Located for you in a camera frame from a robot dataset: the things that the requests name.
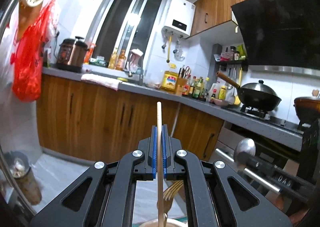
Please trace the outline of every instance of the window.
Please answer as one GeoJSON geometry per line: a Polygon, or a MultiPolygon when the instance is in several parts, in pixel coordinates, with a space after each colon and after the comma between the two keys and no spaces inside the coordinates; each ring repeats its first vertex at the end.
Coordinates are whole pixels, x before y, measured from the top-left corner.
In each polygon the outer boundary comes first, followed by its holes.
{"type": "Polygon", "coordinates": [[[118,48],[118,55],[125,50],[126,57],[132,49],[140,49],[145,54],[161,2],[113,0],[96,31],[94,38],[97,46],[92,57],[103,56],[109,62],[115,47],[118,48]]]}

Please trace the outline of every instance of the range hood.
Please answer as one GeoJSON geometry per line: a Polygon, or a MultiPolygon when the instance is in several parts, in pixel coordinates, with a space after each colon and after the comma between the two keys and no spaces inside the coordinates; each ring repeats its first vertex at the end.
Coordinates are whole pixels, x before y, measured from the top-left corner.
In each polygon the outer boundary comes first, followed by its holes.
{"type": "Polygon", "coordinates": [[[233,5],[251,70],[320,76],[315,0],[246,0],[233,5]]]}

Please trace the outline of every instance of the blue gripper pad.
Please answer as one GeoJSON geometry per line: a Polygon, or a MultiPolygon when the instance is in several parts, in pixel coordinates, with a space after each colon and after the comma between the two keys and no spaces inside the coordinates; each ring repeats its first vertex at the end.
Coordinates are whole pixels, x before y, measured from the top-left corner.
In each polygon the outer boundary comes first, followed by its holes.
{"type": "Polygon", "coordinates": [[[164,179],[167,178],[167,152],[165,149],[165,134],[164,134],[164,126],[162,126],[162,149],[163,149],[163,156],[162,156],[162,160],[163,160],[163,177],[164,179]]]}
{"type": "Polygon", "coordinates": [[[155,127],[153,135],[153,153],[152,153],[152,174],[153,179],[156,179],[157,172],[157,127],[155,127]]]}
{"type": "MultiPolygon", "coordinates": [[[[167,177],[167,153],[165,149],[165,134],[164,134],[164,126],[162,126],[162,148],[163,148],[163,175],[164,179],[167,177]]],[[[153,179],[156,179],[157,172],[157,127],[155,127],[154,136],[153,136],[153,154],[152,154],[152,174],[153,179]]]]}

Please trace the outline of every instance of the water heater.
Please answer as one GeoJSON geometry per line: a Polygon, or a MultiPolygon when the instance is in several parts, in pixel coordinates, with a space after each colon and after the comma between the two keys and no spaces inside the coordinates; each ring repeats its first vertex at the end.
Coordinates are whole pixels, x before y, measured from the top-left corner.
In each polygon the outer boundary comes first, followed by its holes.
{"type": "Polygon", "coordinates": [[[163,29],[184,38],[190,36],[196,6],[186,0],[172,0],[163,29]]]}

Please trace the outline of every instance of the wok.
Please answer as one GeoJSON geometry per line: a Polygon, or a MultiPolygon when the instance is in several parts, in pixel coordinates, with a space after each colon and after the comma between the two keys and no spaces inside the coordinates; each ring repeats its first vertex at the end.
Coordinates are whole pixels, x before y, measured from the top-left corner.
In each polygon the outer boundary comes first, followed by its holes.
{"type": "Polygon", "coordinates": [[[275,91],[269,86],[264,85],[262,80],[259,80],[259,83],[248,83],[240,87],[239,84],[228,78],[222,72],[218,72],[217,77],[234,86],[237,89],[240,101],[247,107],[271,111],[281,102],[281,99],[275,91]]]}
{"type": "Polygon", "coordinates": [[[312,124],[320,118],[320,98],[298,97],[294,99],[294,107],[300,122],[312,124]]]}

